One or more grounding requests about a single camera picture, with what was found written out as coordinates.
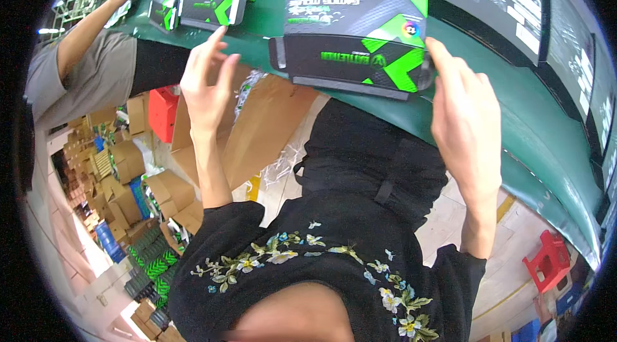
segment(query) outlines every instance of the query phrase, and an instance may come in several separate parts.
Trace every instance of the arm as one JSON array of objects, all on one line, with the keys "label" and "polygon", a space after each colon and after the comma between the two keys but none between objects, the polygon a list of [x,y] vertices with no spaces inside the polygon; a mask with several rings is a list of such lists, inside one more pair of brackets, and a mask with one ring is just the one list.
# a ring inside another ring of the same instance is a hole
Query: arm
[{"label": "arm", "polygon": [[127,0],[107,0],[99,8],[88,14],[58,45],[58,74],[64,81],[86,50],[92,45],[109,18]]},{"label": "arm", "polygon": [[[207,42],[191,50],[180,87],[191,118],[191,138],[195,148],[199,189],[204,208],[221,207],[231,203],[231,190],[223,172],[217,147],[217,129],[231,97],[231,81],[240,55],[227,57],[220,49],[227,28],[220,27]],[[213,60],[223,61],[219,81],[206,83]]]},{"label": "arm", "polygon": [[426,46],[439,72],[431,131],[467,205],[460,252],[488,259],[502,183],[499,103],[485,74],[474,73],[433,38]]}]

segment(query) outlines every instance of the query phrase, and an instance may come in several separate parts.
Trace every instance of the gray sleeve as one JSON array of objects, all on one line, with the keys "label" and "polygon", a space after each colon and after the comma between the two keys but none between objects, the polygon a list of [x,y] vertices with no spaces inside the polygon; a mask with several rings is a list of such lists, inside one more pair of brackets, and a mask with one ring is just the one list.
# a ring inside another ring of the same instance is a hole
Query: gray sleeve
[{"label": "gray sleeve", "polygon": [[44,47],[30,62],[25,96],[32,104],[35,125],[44,113],[67,91],[58,73],[58,44]]}]

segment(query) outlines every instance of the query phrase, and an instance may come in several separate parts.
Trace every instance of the blue bin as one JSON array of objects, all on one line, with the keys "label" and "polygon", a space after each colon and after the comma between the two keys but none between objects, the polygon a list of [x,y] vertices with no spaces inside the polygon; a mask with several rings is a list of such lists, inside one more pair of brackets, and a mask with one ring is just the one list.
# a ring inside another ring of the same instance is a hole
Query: blue bin
[{"label": "blue bin", "polygon": [[112,231],[109,229],[106,222],[98,224],[94,228],[94,232],[96,232],[96,236],[99,237],[105,252],[107,252],[107,255],[109,255],[114,263],[119,263],[124,259],[126,254],[113,238]]},{"label": "blue bin", "polygon": [[105,149],[105,146],[103,145],[104,140],[101,138],[101,136],[97,136],[94,138],[94,145],[96,146],[96,151],[97,152],[102,152],[103,149]]},{"label": "blue bin", "polygon": [[131,192],[133,192],[133,197],[135,203],[137,203],[137,207],[139,207],[141,218],[144,220],[150,219],[150,210],[146,204],[144,193],[141,191],[141,176],[132,179],[128,186],[131,188]]}]

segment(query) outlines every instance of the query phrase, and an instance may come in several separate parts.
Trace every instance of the gray shirt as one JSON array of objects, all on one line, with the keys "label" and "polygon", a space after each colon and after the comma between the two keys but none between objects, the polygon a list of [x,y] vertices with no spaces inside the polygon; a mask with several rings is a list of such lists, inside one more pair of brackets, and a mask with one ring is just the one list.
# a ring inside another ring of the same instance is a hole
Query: gray shirt
[{"label": "gray shirt", "polygon": [[58,74],[58,44],[59,40],[43,47],[28,68],[25,95],[32,104],[36,128],[51,129],[127,102],[135,76],[135,38],[101,31],[73,67],[64,86]]}]

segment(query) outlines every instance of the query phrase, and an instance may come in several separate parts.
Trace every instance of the rainbow rgb logo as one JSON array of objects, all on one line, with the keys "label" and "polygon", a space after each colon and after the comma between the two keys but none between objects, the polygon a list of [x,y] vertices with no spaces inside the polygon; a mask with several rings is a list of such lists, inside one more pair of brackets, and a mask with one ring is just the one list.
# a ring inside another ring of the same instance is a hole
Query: rainbow rgb logo
[{"label": "rainbow rgb logo", "polygon": [[408,35],[410,38],[420,34],[420,26],[416,22],[407,22],[403,25],[403,35]]}]

